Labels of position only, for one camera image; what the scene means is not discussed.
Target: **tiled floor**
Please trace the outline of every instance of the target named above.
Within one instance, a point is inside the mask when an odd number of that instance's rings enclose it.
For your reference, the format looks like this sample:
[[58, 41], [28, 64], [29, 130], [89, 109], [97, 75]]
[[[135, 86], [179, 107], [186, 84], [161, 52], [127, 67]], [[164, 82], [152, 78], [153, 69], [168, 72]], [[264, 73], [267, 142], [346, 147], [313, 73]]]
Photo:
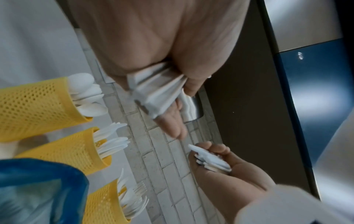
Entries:
[[224, 224], [225, 221], [197, 186], [190, 173], [188, 144], [221, 143], [221, 137], [205, 90], [199, 92], [204, 117], [187, 124], [183, 141], [164, 134], [117, 84], [106, 84], [91, 49], [84, 49], [96, 82], [114, 122], [128, 123], [117, 131], [130, 138], [125, 154], [137, 182], [143, 181], [150, 202], [147, 212], [153, 224]]

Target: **yellow cutlery holder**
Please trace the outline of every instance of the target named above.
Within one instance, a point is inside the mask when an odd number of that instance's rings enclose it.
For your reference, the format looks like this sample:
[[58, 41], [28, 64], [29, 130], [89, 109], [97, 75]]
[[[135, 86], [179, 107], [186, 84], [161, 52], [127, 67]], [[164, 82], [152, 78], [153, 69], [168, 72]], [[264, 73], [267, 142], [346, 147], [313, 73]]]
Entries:
[[112, 156], [101, 159], [97, 148], [106, 142], [95, 144], [93, 133], [97, 127], [69, 135], [54, 142], [25, 151], [15, 158], [35, 158], [50, 162], [68, 164], [81, 170], [85, 175], [100, 171], [111, 165]]
[[0, 142], [91, 121], [68, 93], [67, 77], [0, 89]]
[[98, 189], [87, 197], [83, 224], [126, 224], [130, 223], [119, 205], [118, 179]]

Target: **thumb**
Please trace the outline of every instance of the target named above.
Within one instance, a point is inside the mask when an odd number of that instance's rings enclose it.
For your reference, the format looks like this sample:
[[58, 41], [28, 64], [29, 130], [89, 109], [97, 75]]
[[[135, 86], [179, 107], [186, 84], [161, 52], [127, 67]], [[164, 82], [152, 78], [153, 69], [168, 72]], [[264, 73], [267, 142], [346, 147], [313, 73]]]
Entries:
[[184, 93], [188, 96], [194, 96], [200, 87], [203, 85], [206, 79], [191, 79], [188, 78], [184, 84], [183, 90]]

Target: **blue panel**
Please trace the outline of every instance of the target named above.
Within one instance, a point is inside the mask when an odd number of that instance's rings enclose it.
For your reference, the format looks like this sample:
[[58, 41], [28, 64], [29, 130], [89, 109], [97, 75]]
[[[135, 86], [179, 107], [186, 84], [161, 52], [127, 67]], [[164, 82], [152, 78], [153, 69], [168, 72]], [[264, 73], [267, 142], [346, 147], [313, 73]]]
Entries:
[[343, 40], [279, 54], [312, 165], [354, 106], [354, 81]]

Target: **blue bag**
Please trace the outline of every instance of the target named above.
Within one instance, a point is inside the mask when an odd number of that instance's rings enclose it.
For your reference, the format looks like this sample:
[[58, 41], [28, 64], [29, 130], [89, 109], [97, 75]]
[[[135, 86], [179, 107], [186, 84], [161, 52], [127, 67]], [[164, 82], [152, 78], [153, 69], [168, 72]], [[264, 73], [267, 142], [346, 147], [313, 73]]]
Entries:
[[65, 164], [0, 160], [0, 223], [80, 224], [88, 184], [81, 171]]

